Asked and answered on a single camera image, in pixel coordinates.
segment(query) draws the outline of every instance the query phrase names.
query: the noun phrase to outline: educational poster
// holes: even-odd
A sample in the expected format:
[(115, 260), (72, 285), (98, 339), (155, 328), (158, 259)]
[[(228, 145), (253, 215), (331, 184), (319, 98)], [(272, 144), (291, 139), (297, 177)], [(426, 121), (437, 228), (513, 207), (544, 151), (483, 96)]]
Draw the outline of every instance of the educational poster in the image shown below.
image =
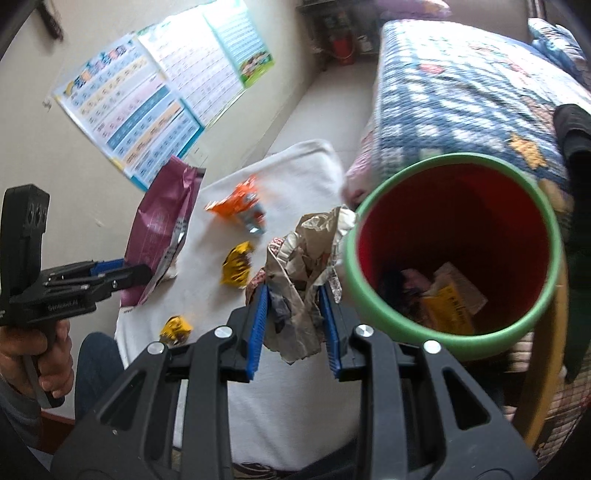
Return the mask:
[(72, 120), (141, 189), (203, 131), (158, 65), (128, 35), (54, 91)]
[(244, 91), (199, 8), (138, 33), (202, 125), (212, 124)]
[(250, 87), (274, 65), (271, 52), (256, 31), (242, 0), (217, 0), (199, 8), (245, 87)]

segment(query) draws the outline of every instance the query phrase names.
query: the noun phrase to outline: crumpled foil wrapper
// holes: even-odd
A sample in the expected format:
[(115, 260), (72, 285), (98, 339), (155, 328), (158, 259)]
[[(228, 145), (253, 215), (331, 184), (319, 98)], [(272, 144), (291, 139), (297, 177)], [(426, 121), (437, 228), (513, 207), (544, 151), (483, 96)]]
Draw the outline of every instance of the crumpled foil wrapper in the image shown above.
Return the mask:
[(292, 364), (320, 352), (323, 318), (316, 305), (320, 285), (329, 282), (337, 302), (342, 288), (335, 266), (343, 253), (343, 238), (354, 227), (356, 215), (345, 206), (330, 212), (304, 215), (277, 251), (267, 248), (265, 279), (271, 309), (265, 346)]

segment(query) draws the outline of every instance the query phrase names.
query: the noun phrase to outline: gray sleeve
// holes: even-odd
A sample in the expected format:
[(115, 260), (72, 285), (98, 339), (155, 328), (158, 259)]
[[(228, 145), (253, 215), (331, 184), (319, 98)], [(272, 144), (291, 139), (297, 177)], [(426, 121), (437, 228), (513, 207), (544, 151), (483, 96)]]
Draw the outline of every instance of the gray sleeve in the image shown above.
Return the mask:
[(0, 407), (8, 420), (29, 447), (39, 443), (41, 435), (41, 407), (33, 398), (21, 395), (0, 377)]

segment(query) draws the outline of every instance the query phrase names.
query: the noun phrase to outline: yellow paper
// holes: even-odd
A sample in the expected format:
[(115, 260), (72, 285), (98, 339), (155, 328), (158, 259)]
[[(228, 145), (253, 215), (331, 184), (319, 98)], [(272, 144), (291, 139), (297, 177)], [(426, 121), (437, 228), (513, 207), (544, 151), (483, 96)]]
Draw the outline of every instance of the yellow paper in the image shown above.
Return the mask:
[(250, 242), (243, 242), (232, 248), (222, 265), (222, 283), (233, 287), (245, 288), (251, 272), (253, 247)]
[(170, 317), (160, 331), (160, 341), (170, 346), (182, 345), (192, 331), (193, 327), (183, 317)]
[(472, 317), (453, 282), (421, 301), (431, 316), (434, 330), (455, 335), (475, 334)]

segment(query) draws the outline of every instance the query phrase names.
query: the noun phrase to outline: trash bin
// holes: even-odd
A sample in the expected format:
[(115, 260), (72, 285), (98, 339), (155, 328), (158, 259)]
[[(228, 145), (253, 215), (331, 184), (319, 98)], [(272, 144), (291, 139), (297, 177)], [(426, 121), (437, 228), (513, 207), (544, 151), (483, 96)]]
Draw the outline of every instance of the trash bin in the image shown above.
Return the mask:
[[(562, 242), (541, 190), (512, 165), (479, 154), (433, 157), (382, 183), (349, 234), (346, 285), (362, 320), (393, 340), (435, 339), (460, 360), (501, 353), (533, 329), (557, 282)], [(378, 296), (385, 270), (427, 277), (455, 265), (488, 299), (476, 334), (452, 335), (399, 314)]]

